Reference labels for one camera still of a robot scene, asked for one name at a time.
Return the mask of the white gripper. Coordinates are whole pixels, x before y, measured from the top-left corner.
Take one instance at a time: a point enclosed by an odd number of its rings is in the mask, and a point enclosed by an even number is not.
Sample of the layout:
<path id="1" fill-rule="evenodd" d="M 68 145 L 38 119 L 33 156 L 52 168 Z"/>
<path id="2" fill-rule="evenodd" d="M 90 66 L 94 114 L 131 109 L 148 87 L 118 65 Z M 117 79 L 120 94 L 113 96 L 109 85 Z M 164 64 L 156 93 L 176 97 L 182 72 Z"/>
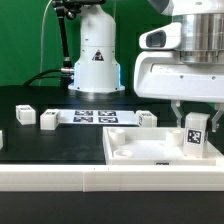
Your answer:
<path id="1" fill-rule="evenodd" d="M 212 102 L 212 131 L 224 114 L 224 64 L 185 64 L 176 51 L 144 51 L 136 59 L 134 90 L 139 97 L 167 99 L 177 126 L 184 116 L 181 101 Z"/>

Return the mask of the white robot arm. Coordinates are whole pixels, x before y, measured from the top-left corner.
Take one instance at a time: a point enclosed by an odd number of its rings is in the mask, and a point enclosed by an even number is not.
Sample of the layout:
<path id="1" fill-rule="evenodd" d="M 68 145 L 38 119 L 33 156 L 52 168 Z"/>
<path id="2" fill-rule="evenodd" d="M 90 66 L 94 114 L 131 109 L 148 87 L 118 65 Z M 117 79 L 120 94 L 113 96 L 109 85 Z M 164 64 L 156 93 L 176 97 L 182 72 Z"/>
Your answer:
<path id="1" fill-rule="evenodd" d="M 134 67 L 134 91 L 166 99 L 177 112 L 182 101 L 212 102 L 216 128 L 224 115 L 224 0 L 148 0 L 170 16 L 166 26 L 142 34 Z M 80 0 L 81 49 L 69 89 L 87 99 L 125 89 L 115 60 L 115 21 L 104 0 Z"/>

